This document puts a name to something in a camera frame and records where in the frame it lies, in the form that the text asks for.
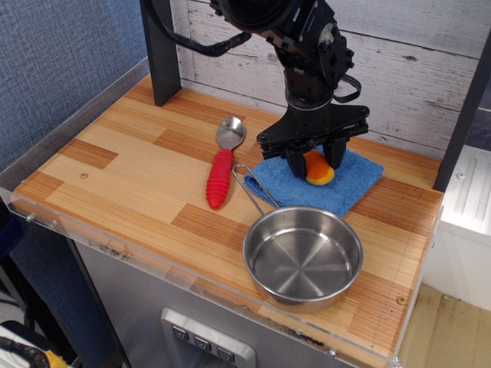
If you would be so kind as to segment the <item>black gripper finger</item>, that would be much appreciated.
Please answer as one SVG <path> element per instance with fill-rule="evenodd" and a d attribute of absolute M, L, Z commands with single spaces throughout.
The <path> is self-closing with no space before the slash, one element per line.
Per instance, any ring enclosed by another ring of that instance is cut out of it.
<path fill-rule="evenodd" d="M 324 144 L 324 155 L 332 169 L 341 166 L 349 138 L 337 138 Z"/>
<path fill-rule="evenodd" d="M 287 150 L 286 159 L 288 162 L 288 166 L 294 176 L 296 177 L 307 176 L 306 161 L 303 153 L 297 153 L 291 150 Z"/>

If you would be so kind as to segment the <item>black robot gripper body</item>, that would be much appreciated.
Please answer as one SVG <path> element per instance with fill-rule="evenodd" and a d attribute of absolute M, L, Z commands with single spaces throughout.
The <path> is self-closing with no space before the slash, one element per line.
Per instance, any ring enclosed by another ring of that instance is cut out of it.
<path fill-rule="evenodd" d="M 289 106 L 285 115 L 257 136 L 264 159 L 286 157 L 286 151 L 307 153 L 337 138 L 368 131 L 366 106 L 328 103 L 313 110 Z"/>

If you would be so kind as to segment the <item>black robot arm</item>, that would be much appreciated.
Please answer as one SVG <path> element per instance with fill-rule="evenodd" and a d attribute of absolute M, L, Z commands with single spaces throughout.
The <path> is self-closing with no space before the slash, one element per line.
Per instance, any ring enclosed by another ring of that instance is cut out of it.
<path fill-rule="evenodd" d="M 239 29 L 219 43 L 203 45 L 177 34 L 152 1 L 140 3 L 146 21 L 150 67 L 163 62 L 163 46 L 177 45 L 217 58 L 253 35 L 275 49 L 284 68 L 285 115 L 257 136 L 264 159 L 286 159 L 292 173 L 306 178 L 307 155 L 324 150 L 325 162 L 337 169 L 351 137 L 365 134 L 368 107 L 353 105 L 361 84 L 347 74 L 353 51 L 340 33 L 334 11 L 325 1 L 211 1 L 216 15 Z"/>

